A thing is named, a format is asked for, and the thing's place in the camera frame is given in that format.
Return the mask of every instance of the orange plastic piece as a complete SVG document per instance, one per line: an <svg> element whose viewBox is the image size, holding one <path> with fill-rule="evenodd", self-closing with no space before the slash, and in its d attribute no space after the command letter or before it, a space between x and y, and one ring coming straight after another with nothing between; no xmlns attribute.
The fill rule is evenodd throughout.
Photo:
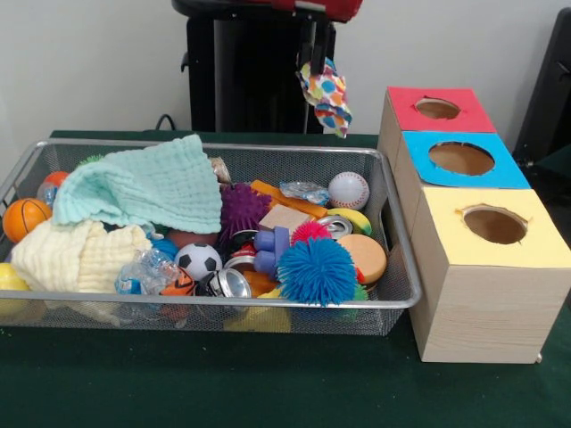
<svg viewBox="0 0 571 428"><path fill-rule="evenodd" d="M272 197L272 203L270 207L274 207L278 203L285 205L286 207L293 208L313 216L314 218L323 218L327 215L327 209L319 207L314 203L304 201L302 199L288 198L284 196L277 187L269 185L260 180L255 180L250 187L258 193L268 194Z"/></svg>
<svg viewBox="0 0 571 428"><path fill-rule="evenodd" d="M275 290L279 283L272 281L266 274L260 272L245 271L242 275L248 281L252 290L252 297L258 297Z"/></svg>
<svg viewBox="0 0 571 428"><path fill-rule="evenodd" d="M52 183L53 185L57 185L58 187L60 187L69 174L70 174L69 172L55 171L46 177L44 183L45 182Z"/></svg>

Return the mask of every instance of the yellow toy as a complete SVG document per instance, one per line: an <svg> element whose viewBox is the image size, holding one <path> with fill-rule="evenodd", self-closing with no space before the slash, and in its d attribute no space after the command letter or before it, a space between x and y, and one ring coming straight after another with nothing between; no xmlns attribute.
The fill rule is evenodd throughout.
<svg viewBox="0 0 571 428"><path fill-rule="evenodd" d="M10 263L0 263L0 290L28 292L29 287ZM0 317L17 314L28 306L27 300L0 299Z"/></svg>

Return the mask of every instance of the wooden boxes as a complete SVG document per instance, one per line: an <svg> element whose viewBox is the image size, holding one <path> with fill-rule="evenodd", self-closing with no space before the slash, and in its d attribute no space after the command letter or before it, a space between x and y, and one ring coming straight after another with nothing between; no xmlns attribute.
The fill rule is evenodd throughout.
<svg viewBox="0 0 571 428"><path fill-rule="evenodd" d="M423 361L533 363L571 285L571 251L468 89L389 88L391 162L424 295Z"/></svg>

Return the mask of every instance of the blue toy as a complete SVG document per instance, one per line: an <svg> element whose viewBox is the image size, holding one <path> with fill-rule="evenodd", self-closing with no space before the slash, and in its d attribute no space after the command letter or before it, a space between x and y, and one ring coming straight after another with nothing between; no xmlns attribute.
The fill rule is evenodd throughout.
<svg viewBox="0 0 571 428"><path fill-rule="evenodd" d="M253 239L253 247L257 251L253 268L274 279L277 263L289 248L289 230L281 226L274 227L273 232L261 230Z"/></svg>
<svg viewBox="0 0 571 428"><path fill-rule="evenodd" d="M351 255L332 239L310 239L288 249L278 262L280 296L300 303L339 304L355 296Z"/></svg>

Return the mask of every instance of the metal can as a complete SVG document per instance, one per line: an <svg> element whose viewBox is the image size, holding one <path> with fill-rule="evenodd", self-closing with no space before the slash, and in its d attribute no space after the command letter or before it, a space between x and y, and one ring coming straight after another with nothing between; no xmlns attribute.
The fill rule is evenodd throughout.
<svg viewBox="0 0 571 428"><path fill-rule="evenodd" d="M318 223L325 226L335 240L353 233L353 224L345 217L323 217L318 220Z"/></svg>
<svg viewBox="0 0 571 428"><path fill-rule="evenodd" d="M253 271L253 262L255 257L253 255L237 256L226 262L225 269L235 269L241 274L246 271Z"/></svg>
<svg viewBox="0 0 571 428"><path fill-rule="evenodd" d="M233 234L228 244L228 258L254 256L256 250L253 248L253 240L257 234L257 230L241 230Z"/></svg>
<svg viewBox="0 0 571 428"><path fill-rule="evenodd" d="M252 297L252 290L246 278L232 268L212 272L198 283L194 293L196 296Z"/></svg>

